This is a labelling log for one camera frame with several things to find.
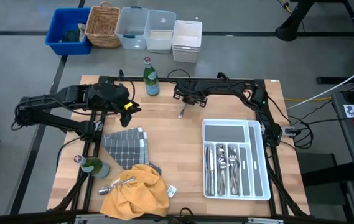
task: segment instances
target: yellow cloth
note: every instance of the yellow cloth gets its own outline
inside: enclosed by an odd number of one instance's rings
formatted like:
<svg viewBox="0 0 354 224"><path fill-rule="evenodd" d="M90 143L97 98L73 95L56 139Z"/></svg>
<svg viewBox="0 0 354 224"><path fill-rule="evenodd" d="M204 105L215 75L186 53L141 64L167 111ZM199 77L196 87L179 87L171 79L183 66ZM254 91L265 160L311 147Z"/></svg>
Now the yellow cloth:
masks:
<svg viewBox="0 0 354 224"><path fill-rule="evenodd" d="M135 177L135 180L112 189L106 195L100 212L122 220L140 217L144 213L165 217L170 201L163 178L145 164L137 164L122 172L119 182L130 177Z"/></svg>

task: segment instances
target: bottle label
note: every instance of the bottle label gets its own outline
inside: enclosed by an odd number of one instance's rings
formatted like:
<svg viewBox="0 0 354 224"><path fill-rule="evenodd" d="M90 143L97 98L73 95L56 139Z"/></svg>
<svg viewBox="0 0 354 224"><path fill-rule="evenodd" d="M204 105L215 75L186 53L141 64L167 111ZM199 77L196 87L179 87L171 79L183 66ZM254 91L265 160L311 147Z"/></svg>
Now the bottle label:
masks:
<svg viewBox="0 0 354 224"><path fill-rule="evenodd" d="M156 72L152 72L147 77L150 80L154 80L155 78L157 78L157 73Z"/></svg>
<svg viewBox="0 0 354 224"><path fill-rule="evenodd" d="M102 162L102 169L101 171L96 174L96 175L93 175L94 177L97 177L97 178L104 178L106 177L108 174L109 174L109 171L110 171L110 166L109 164L105 163L105 162Z"/></svg>
<svg viewBox="0 0 354 224"><path fill-rule="evenodd" d="M84 172L90 173L94 170L94 166L89 166L89 167L82 167L82 170Z"/></svg>
<svg viewBox="0 0 354 224"><path fill-rule="evenodd" d="M146 85L146 92L149 95L156 95L160 92L159 88L159 82L157 82L155 85Z"/></svg>

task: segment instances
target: wooden tabletop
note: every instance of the wooden tabletop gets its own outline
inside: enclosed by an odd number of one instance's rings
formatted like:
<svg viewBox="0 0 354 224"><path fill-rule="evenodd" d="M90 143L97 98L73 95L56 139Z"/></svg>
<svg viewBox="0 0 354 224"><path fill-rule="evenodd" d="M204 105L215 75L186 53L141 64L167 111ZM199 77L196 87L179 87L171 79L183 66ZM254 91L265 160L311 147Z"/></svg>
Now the wooden tabletop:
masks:
<svg viewBox="0 0 354 224"><path fill-rule="evenodd" d="M80 84L98 83L98 79L99 76L84 75ZM123 84L129 88L131 94L130 84L126 82ZM286 114L279 80L265 80L265 84L268 95ZM160 82L160 93L157 96L146 94L143 82L134 82L134 85L136 88L134 100L141 105L142 111L133 114L127 128L121 127L119 116L108 116L105 119L103 133L136 127L144 129L147 133L150 162L162 169L162 177L168 186L173 185L177 188L177 192L170 200L170 214L178 214L181 208L188 207L197 215L270 216L268 201L218 200L203 196L203 119L255 119L254 112L251 109L244 106L235 96L211 95L208 97L205 108L197 105L188 106L183 119L178 119L178 114L184 104L180 100L173 99L173 84ZM288 122L271 102L269 102L269 107L275 122L281 126L287 126ZM88 120L89 118L89 116L72 114L72 119L77 121ZM76 137L75 133L67 133L65 142ZM282 141L293 144L292 139L287 137L283 137ZM82 153L83 146L84 142L77 141L63 149L48 208L54 208L58 205L76 182L79 166L74 163L73 157ZM286 190L300 208L309 214L295 150L281 144L277 147L277 151ZM99 212L102 206L104 195L98 195L98 190L102 186L110 184L123 171L102 146L100 147L99 158L110 164L111 172L105 179L94 180L90 212ZM80 191L78 208L82 208L85 184ZM281 213L279 196L275 186L273 192L277 213Z"/></svg>

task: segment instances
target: blue plastic bin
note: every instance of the blue plastic bin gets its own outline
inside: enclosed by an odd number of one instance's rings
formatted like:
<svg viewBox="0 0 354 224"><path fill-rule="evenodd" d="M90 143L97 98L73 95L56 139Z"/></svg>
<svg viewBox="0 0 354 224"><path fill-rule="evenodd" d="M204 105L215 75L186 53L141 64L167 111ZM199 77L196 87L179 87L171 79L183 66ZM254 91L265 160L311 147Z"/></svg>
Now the blue plastic bin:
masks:
<svg viewBox="0 0 354 224"><path fill-rule="evenodd" d="M65 31L78 29L78 23L87 23L90 8L57 9L52 16L45 44L50 46L57 55L89 54L91 42L84 36L83 42L60 43Z"/></svg>

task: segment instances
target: bottle cap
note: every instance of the bottle cap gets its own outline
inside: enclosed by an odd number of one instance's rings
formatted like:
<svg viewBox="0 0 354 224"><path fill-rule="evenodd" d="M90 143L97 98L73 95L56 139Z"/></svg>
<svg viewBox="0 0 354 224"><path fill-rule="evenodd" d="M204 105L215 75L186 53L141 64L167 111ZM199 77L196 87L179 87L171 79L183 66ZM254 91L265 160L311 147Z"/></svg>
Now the bottle cap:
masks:
<svg viewBox="0 0 354 224"><path fill-rule="evenodd" d="M82 163L84 163L85 158L84 158L83 156L81 156L81 155L77 155L77 156L75 156L74 161L75 161L77 164L82 164Z"/></svg>
<svg viewBox="0 0 354 224"><path fill-rule="evenodd" d="M145 64L150 64L151 63L151 58L146 56L145 59L144 59L144 63Z"/></svg>

